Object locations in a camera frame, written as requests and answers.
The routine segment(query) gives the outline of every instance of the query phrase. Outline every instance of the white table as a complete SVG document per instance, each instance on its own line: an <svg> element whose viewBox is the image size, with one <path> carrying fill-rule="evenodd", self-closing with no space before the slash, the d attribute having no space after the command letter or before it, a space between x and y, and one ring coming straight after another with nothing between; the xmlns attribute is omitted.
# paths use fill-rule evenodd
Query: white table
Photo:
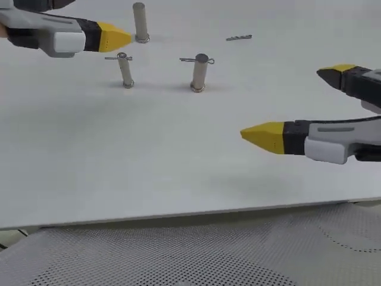
<svg viewBox="0 0 381 286"><path fill-rule="evenodd" d="M0 228L263 209L381 197L381 164L277 156L239 131L267 121L371 116L320 67L381 67L381 4L146 0L135 87L112 54L72 60L0 42ZM133 1L60 11L135 31ZM253 39L226 42L235 35ZM189 89L203 52L207 89Z"/></svg>

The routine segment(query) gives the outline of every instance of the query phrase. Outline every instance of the pin head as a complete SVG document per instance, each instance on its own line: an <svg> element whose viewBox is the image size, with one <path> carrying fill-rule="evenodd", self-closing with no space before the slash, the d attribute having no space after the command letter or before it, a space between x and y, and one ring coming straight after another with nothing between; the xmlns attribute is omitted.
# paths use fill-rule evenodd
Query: pin head
<svg viewBox="0 0 381 286"><path fill-rule="evenodd" d="M125 52L119 52L119 53L117 54L117 57L118 57L118 58L127 58L127 54L126 54Z"/></svg>
<svg viewBox="0 0 381 286"><path fill-rule="evenodd" d="M145 5L144 3L141 3L141 2L137 2L132 5L132 9L134 10L142 10L144 8L145 8Z"/></svg>
<svg viewBox="0 0 381 286"><path fill-rule="evenodd" d="M206 64L209 61L209 57L205 54L198 54L195 59L201 64Z"/></svg>

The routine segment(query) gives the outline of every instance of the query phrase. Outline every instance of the gray gripper housing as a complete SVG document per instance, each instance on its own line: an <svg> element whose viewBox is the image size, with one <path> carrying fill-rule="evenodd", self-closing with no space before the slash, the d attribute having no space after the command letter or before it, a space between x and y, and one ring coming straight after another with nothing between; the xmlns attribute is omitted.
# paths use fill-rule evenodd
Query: gray gripper housing
<svg viewBox="0 0 381 286"><path fill-rule="evenodd" d="M74 53L55 52L53 48L54 33L82 33L75 18L19 10L14 6L13 0L0 0L0 23L8 28L35 30L39 48L50 57L55 58L71 58Z"/></svg>

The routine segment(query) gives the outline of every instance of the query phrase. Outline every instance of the black gripper segment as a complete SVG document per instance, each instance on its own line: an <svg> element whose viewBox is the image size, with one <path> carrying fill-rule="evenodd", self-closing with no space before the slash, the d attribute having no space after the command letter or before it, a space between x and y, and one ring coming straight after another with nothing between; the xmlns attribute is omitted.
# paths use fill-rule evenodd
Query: black gripper segment
<svg viewBox="0 0 381 286"><path fill-rule="evenodd" d="M17 9L30 12L46 12L53 9L54 0L13 0Z"/></svg>
<svg viewBox="0 0 381 286"><path fill-rule="evenodd" d="M381 146L364 144L355 152L355 158L362 162L381 162Z"/></svg>
<svg viewBox="0 0 381 286"><path fill-rule="evenodd" d="M94 21L80 18L77 18L76 20L86 36L85 51L98 52L102 35L100 26Z"/></svg>
<svg viewBox="0 0 381 286"><path fill-rule="evenodd" d="M285 122L283 127L283 147L285 154L305 155L304 141L310 131L311 122L308 120L297 120Z"/></svg>
<svg viewBox="0 0 381 286"><path fill-rule="evenodd" d="M15 46L29 49L38 49L39 42L33 29L12 29L5 28L8 34L8 40Z"/></svg>
<svg viewBox="0 0 381 286"><path fill-rule="evenodd" d="M345 89L343 91L350 97L363 100L381 108L381 80L363 76L364 73L370 71L363 67L356 67L344 72Z"/></svg>
<svg viewBox="0 0 381 286"><path fill-rule="evenodd" d="M73 3L75 0L50 0L50 1L53 2L52 3L53 9L61 9Z"/></svg>

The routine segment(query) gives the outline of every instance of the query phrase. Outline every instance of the perforated mesh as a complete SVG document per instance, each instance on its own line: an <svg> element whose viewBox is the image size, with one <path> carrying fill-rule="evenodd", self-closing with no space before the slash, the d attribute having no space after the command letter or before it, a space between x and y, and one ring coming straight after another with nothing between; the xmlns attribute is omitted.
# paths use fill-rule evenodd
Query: perforated mesh
<svg viewBox="0 0 381 286"><path fill-rule="evenodd" d="M205 226L45 229L0 253L0 285L381 285L381 217L343 204Z"/></svg>

